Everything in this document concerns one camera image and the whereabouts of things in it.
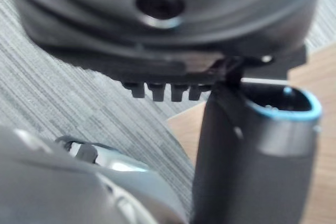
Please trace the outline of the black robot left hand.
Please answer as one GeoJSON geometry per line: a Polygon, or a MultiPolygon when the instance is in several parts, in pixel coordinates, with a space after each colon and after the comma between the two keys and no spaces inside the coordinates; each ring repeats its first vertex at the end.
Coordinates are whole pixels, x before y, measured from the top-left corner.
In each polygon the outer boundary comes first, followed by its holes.
{"type": "Polygon", "coordinates": [[[298,223],[322,107],[290,86],[318,0],[13,0],[27,36],[135,98],[209,91],[192,223],[298,223]]]}

